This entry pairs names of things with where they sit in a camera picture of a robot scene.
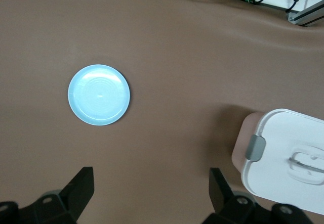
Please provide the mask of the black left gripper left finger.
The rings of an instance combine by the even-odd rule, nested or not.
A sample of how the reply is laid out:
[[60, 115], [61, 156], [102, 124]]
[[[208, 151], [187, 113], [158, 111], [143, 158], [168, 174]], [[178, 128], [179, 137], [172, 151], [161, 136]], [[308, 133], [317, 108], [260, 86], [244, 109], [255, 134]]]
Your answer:
[[1, 202], [1, 223], [77, 223], [93, 194], [93, 168], [83, 167], [63, 189], [48, 191], [26, 207]]

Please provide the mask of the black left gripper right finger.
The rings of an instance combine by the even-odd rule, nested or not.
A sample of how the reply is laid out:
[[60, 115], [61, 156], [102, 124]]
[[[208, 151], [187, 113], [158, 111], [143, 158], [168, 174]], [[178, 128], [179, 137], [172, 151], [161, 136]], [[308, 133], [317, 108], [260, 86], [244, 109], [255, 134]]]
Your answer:
[[294, 205], [277, 203], [268, 210], [250, 194], [232, 191], [219, 168], [209, 170], [209, 197], [214, 212], [204, 223], [310, 223]]

